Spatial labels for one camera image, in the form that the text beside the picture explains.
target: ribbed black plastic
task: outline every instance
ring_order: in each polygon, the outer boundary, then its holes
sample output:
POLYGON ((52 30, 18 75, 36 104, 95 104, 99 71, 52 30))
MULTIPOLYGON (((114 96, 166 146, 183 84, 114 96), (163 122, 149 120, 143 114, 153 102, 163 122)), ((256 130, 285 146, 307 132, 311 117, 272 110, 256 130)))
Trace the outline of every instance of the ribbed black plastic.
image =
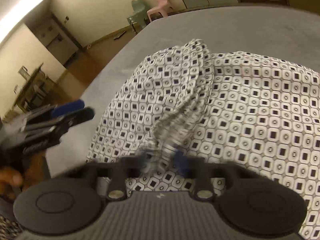
MULTIPOLYGON (((188 192, 133 192, 111 202, 92 225, 66 236, 39 236, 25 231, 17 240, 245 240, 225 224, 210 203, 193 200, 188 192)), ((291 234, 276 240, 300 240, 291 234)))

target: wall outlet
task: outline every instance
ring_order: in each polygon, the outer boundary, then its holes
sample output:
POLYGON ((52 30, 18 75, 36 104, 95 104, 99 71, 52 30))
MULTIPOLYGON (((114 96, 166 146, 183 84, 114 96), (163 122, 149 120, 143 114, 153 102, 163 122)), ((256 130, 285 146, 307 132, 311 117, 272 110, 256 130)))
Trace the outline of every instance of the wall outlet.
POLYGON ((63 22, 63 23, 66 24, 68 20, 69 20, 69 17, 66 16, 66 18, 64 19, 64 22, 63 22))

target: green plastic chair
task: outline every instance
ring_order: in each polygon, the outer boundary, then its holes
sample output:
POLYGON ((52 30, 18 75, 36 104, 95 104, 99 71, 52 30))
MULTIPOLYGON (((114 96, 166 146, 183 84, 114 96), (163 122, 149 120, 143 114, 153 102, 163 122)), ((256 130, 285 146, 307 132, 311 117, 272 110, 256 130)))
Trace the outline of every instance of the green plastic chair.
POLYGON ((144 0, 132 0, 131 5, 134 12, 127 18, 129 24, 131 25, 136 22, 142 28, 146 27, 144 19, 148 19, 147 11, 150 10, 150 6, 144 0))

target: plastic chair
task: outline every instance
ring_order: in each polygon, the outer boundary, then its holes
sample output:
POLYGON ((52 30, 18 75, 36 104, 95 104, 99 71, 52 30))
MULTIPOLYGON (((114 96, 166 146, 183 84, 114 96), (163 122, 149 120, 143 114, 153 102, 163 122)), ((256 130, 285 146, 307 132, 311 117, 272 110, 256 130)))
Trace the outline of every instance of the plastic chair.
POLYGON ((133 14, 127 18, 129 24, 134 22, 138 23, 142 28, 146 27, 144 19, 147 19, 147 11, 150 9, 144 0, 132 0, 131 5, 133 8, 133 14))
POLYGON ((151 14, 161 13, 161 15, 163 17, 167 17, 168 16, 167 11, 169 8, 172 11, 174 11, 172 5, 170 4, 170 2, 168 0, 156 0, 156 1, 158 2, 158 5, 147 11, 150 22, 152 22, 151 14))

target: pink plastic chair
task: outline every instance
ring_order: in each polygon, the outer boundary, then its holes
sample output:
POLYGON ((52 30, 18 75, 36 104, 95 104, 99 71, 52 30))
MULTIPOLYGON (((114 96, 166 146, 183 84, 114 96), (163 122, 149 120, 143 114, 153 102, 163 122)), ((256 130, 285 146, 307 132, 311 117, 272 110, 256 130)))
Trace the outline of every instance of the pink plastic chair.
POLYGON ((152 22, 151 17, 150 17, 151 14, 159 12, 159 13, 161 13, 161 15, 163 17, 167 17, 168 16, 167 11, 169 8, 172 11, 174 11, 172 5, 170 4, 170 2, 168 0, 156 0, 156 1, 158 2, 158 5, 147 11, 150 22, 152 22))

